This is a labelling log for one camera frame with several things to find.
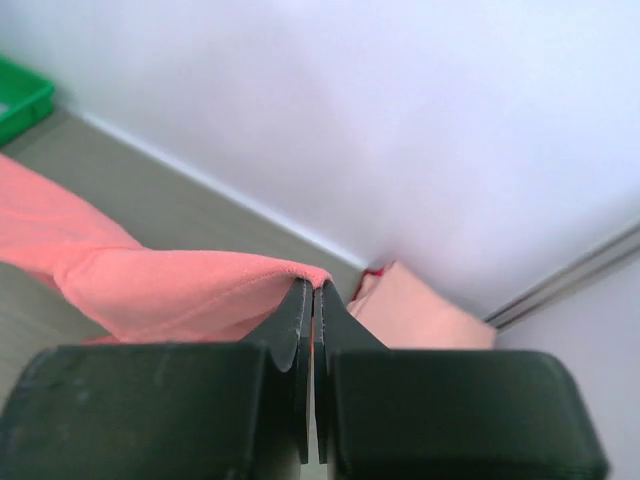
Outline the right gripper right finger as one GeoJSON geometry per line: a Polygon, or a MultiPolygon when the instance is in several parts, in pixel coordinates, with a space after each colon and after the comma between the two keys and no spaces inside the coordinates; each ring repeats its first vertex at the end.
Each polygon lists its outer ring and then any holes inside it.
{"type": "Polygon", "coordinates": [[[333,479],[604,479],[574,378],[537,351],[392,349],[314,293],[319,460],[333,479]]]}

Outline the folded light pink t shirt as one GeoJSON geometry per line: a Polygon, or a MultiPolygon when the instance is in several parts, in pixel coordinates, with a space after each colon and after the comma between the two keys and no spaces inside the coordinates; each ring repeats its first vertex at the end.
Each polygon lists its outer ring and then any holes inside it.
{"type": "Polygon", "coordinates": [[[496,330],[438,295],[399,262],[347,310],[393,349],[491,349],[496,330]]]}

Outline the folded dark red t shirt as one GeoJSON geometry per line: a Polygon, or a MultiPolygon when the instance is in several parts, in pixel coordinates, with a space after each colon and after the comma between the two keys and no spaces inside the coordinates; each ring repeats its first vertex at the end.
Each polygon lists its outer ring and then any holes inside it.
{"type": "Polygon", "coordinates": [[[386,267],[382,267],[379,269],[365,269],[361,274],[359,283],[353,293],[351,300],[355,301],[365,296],[368,291],[378,283],[379,279],[384,275],[385,271],[386,267]]]}

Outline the coral red t shirt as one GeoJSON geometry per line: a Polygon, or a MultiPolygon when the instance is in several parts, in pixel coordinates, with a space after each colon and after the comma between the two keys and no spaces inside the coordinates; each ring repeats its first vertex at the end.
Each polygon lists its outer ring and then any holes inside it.
{"type": "Polygon", "coordinates": [[[319,267],[255,254],[146,248],[91,204],[1,159],[1,260],[35,277],[110,341],[239,340],[319,267]]]}

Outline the green plastic bin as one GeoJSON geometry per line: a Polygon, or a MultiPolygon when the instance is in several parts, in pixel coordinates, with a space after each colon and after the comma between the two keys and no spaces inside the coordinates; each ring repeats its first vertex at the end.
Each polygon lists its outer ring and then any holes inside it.
{"type": "Polygon", "coordinates": [[[1,57],[1,145],[10,143],[54,110],[54,84],[1,57]]]}

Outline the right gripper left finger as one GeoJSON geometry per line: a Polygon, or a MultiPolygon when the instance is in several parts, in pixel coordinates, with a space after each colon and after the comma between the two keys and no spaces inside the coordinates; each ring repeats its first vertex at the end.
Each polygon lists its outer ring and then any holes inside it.
{"type": "Polygon", "coordinates": [[[309,454],[311,285],[236,342],[38,353],[1,413],[5,479],[297,479],[309,454]]]}

